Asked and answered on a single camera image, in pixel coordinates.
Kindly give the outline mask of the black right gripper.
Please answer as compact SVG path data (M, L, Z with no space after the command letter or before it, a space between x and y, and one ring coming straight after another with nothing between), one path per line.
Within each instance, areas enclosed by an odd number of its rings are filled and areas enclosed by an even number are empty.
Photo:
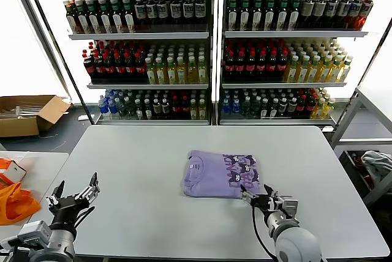
M267 184L264 185L267 195L257 195L248 191L243 185L241 188L241 199L250 203L252 207L258 208L262 212L276 212L282 210L283 198Z

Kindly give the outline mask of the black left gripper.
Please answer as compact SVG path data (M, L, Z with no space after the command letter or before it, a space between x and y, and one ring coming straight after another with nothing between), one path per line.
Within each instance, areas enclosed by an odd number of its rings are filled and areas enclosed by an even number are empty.
M89 185L78 195L62 197L65 181L55 187L46 197L48 209L53 214L51 229L76 229L79 224L95 209L90 204L100 193L99 180L95 172Z

